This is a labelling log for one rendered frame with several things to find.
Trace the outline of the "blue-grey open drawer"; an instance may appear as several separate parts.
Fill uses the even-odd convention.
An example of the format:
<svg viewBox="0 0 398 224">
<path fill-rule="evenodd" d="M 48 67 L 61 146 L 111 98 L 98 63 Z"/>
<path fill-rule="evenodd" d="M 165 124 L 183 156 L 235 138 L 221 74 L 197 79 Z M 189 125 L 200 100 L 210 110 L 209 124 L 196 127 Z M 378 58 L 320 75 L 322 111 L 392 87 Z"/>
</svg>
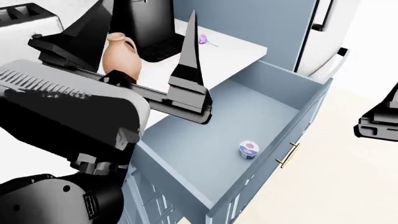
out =
<svg viewBox="0 0 398 224">
<path fill-rule="evenodd" d="M 220 83 L 210 93 L 212 117 L 196 124 L 169 116 L 145 131 L 134 150 L 144 162 L 154 154 L 182 169 L 192 166 L 210 177 L 213 190 L 226 190 L 233 208 L 243 208 L 308 128 L 330 87 L 265 62 L 256 62 Z M 243 141 L 259 153 L 245 159 Z"/>
</svg>

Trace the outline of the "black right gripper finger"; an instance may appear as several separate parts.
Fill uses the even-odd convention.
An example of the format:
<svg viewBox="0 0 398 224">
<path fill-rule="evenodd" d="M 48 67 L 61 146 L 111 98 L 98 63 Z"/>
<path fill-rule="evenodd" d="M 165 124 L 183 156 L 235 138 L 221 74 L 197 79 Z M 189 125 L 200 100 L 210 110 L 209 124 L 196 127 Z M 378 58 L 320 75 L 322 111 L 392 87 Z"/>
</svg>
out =
<svg viewBox="0 0 398 224">
<path fill-rule="evenodd" d="M 398 82 L 382 102 L 359 118 L 353 129 L 357 138 L 398 141 Z"/>
</svg>

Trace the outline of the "purple lollipop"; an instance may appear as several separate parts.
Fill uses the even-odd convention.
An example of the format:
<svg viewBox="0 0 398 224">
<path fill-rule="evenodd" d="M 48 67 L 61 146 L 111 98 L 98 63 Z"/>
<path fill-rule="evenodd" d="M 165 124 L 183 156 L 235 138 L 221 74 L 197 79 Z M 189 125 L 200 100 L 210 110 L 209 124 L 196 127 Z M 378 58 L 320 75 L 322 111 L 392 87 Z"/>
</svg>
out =
<svg viewBox="0 0 398 224">
<path fill-rule="evenodd" d="M 211 45 L 213 45 L 213 46 L 218 47 L 216 44 L 212 44 L 212 43 L 208 40 L 207 36 L 204 35 L 204 34 L 202 34 L 202 35 L 199 36 L 198 42 L 199 42 L 199 44 L 211 44 Z"/>
</svg>

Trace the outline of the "black coffee machine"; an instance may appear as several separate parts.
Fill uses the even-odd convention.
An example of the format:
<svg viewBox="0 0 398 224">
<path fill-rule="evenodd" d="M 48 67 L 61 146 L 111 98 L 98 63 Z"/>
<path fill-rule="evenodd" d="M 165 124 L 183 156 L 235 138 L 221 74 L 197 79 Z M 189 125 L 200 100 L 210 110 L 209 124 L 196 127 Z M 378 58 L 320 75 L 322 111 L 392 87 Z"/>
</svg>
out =
<svg viewBox="0 0 398 224">
<path fill-rule="evenodd" d="M 109 31 L 132 39 L 150 63 L 179 54 L 184 40 L 175 32 L 173 0 L 114 0 Z"/>
</svg>

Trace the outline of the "white yogurt cup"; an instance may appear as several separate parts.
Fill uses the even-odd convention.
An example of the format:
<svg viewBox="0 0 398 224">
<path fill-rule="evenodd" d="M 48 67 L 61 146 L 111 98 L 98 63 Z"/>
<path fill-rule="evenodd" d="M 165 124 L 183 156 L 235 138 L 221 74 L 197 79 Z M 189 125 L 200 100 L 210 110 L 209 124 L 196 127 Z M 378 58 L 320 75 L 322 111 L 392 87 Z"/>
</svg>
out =
<svg viewBox="0 0 398 224">
<path fill-rule="evenodd" d="M 259 153 L 259 146 L 253 141 L 243 141 L 239 145 L 239 153 L 245 159 L 253 159 Z"/>
</svg>

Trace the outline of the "terracotta clay jug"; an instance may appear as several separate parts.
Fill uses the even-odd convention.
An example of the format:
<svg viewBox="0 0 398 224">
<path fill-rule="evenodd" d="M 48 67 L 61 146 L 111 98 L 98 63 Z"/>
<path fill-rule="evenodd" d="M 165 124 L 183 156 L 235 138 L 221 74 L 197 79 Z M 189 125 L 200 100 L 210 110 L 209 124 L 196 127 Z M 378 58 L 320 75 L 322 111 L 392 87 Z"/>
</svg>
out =
<svg viewBox="0 0 398 224">
<path fill-rule="evenodd" d="M 105 74 L 118 70 L 138 81 L 142 61 L 134 41 L 120 32 L 110 33 L 107 40 L 108 46 L 102 57 Z"/>
</svg>

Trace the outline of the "silver toaster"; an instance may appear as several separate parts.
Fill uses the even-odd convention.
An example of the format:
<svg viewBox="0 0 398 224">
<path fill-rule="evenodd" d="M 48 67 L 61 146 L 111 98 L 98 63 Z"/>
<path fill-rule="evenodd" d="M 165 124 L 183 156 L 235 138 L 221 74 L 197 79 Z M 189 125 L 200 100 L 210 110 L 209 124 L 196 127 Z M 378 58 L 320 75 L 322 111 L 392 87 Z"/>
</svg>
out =
<svg viewBox="0 0 398 224">
<path fill-rule="evenodd" d="M 60 18 L 36 3 L 0 7 L 0 42 L 25 42 L 33 36 L 53 35 L 63 30 Z"/>
</svg>

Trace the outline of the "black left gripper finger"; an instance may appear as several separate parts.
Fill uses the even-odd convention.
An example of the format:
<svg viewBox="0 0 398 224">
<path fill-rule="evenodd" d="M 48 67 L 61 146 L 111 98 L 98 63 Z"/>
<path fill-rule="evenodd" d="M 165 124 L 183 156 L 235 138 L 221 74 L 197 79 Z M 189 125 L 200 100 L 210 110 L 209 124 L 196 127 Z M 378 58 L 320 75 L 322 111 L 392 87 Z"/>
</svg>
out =
<svg viewBox="0 0 398 224">
<path fill-rule="evenodd" d="M 173 101 L 174 106 L 198 115 L 196 123 L 209 123 L 213 101 L 208 89 L 203 84 L 195 11 L 189 18 L 179 63 L 170 75 L 169 85 L 168 99 Z"/>
<path fill-rule="evenodd" d="M 40 51 L 39 60 L 46 65 L 97 72 L 113 6 L 114 0 L 97 0 L 64 31 L 30 39 L 28 46 Z"/>
</svg>

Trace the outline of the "blue-grey kitchen cabinet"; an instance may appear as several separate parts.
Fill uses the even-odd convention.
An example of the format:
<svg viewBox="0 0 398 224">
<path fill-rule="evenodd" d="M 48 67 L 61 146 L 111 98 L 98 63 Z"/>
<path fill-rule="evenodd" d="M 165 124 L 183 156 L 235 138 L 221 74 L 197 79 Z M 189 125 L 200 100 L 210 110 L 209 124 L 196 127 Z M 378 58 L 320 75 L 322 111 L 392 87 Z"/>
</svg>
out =
<svg viewBox="0 0 398 224">
<path fill-rule="evenodd" d="M 233 199 L 226 190 L 213 190 L 210 177 L 198 169 L 178 168 L 154 154 L 129 164 L 125 199 L 137 205 L 142 224 L 232 224 Z"/>
</svg>

